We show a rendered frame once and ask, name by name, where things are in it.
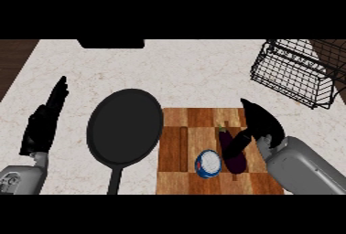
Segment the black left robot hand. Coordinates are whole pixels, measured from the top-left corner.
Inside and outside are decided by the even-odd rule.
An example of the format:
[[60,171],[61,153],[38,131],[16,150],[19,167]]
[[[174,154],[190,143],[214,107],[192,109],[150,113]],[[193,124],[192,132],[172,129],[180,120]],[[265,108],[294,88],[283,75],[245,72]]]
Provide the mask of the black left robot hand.
[[61,76],[53,87],[47,102],[38,106],[27,117],[19,155],[50,151],[58,113],[67,94],[66,77]]

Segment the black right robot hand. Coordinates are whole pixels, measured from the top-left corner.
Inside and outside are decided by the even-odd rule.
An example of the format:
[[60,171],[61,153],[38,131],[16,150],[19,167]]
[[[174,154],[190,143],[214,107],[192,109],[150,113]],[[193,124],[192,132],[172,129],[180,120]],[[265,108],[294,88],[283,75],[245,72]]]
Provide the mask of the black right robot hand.
[[243,148],[255,140],[258,149],[270,153],[279,146],[285,132],[274,116],[251,101],[240,99],[243,105],[243,118],[246,128],[237,132],[236,136],[223,150],[226,159],[234,157]]

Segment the dark purple eggplant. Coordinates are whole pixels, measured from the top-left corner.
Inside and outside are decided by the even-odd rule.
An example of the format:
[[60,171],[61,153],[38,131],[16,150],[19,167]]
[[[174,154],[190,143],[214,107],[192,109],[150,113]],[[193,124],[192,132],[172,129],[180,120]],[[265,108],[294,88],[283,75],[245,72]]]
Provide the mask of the dark purple eggplant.
[[240,174],[245,170],[243,148],[249,139],[242,133],[231,136],[226,128],[218,129],[218,143],[221,147],[221,158],[226,168],[231,174]]

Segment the brown wooden cutting board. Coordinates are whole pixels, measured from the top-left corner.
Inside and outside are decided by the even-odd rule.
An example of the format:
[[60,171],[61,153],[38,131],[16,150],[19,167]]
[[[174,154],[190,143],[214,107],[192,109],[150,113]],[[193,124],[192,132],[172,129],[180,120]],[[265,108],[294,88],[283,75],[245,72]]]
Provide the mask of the brown wooden cutting board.
[[203,179],[196,175],[199,153],[203,150],[221,153],[218,127],[226,127],[231,136],[245,129],[242,108],[163,108],[155,194],[282,195],[283,189],[267,174],[255,141],[243,149],[246,166],[240,174],[233,175],[221,165],[215,177]]

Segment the black frying pan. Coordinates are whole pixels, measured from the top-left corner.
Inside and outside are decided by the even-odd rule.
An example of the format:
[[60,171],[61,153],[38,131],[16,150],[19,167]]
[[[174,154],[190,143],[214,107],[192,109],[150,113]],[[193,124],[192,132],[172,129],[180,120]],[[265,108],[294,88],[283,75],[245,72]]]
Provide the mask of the black frying pan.
[[107,195],[118,193],[121,170],[150,153],[162,133],[163,114],[143,90],[113,92],[98,103],[85,128],[85,144],[94,159],[110,168]]

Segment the blue and white can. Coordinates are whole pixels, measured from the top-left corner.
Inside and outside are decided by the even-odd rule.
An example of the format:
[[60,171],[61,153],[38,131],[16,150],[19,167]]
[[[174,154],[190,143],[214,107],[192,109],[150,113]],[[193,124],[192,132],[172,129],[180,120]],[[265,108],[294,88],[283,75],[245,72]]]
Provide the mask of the blue and white can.
[[221,160],[214,150],[203,150],[194,160],[196,175],[206,179],[218,175],[221,171]]

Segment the black appliance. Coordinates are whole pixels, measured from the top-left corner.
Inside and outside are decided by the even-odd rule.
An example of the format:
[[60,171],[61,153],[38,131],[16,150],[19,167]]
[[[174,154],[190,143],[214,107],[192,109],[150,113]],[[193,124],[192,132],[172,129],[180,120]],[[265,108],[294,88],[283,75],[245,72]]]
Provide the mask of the black appliance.
[[143,48],[143,39],[79,39],[82,48]]

